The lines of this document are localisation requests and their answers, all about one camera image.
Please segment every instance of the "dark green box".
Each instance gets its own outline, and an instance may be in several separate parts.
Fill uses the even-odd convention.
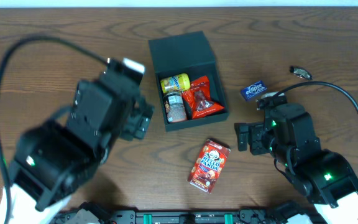
[[[229,111],[227,109],[223,86],[216,68],[216,60],[208,40],[202,31],[149,40],[149,46],[166,131],[191,128],[227,119]],[[224,106],[224,109],[204,118],[190,119],[191,109],[185,103],[189,120],[178,123],[168,123],[162,100],[163,93],[160,80],[181,73],[188,74],[190,81],[206,75],[209,79],[212,100]]]

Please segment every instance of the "hello panda box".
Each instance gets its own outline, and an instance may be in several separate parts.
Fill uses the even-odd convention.
[[[200,190],[211,193],[229,154],[230,149],[210,139],[207,140],[187,181]]]

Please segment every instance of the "wood grain surface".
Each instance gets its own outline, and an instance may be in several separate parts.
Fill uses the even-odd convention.
[[[147,40],[198,30],[216,55],[231,114],[225,122],[166,133]],[[143,63],[141,90],[156,106],[146,138],[118,141],[107,164],[73,195],[68,208],[85,200],[139,210],[268,207],[286,200],[309,206],[270,156],[237,150],[233,124],[263,119],[239,90],[258,80],[271,91],[302,82],[288,72],[290,65],[299,65],[358,101],[358,8],[0,9],[0,59],[28,34],[55,35],[104,57]],[[15,54],[0,100],[7,161],[23,131],[70,103],[79,79],[96,78],[103,69],[56,44],[31,44]],[[305,106],[322,146],[345,156],[358,175],[358,118],[348,100],[320,86],[293,90],[288,99]],[[209,137],[232,148],[211,195],[186,181]]]

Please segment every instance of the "bottle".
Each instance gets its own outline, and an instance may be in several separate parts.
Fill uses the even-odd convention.
[[[174,75],[169,78],[164,78],[160,81],[163,94],[169,91],[177,90],[188,90],[190,89],[189,76],[185,73]]]

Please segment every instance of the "box lid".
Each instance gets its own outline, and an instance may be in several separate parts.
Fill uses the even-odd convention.
[[[215,62],[202,31],[149,40],[149,45],[156,73]]]

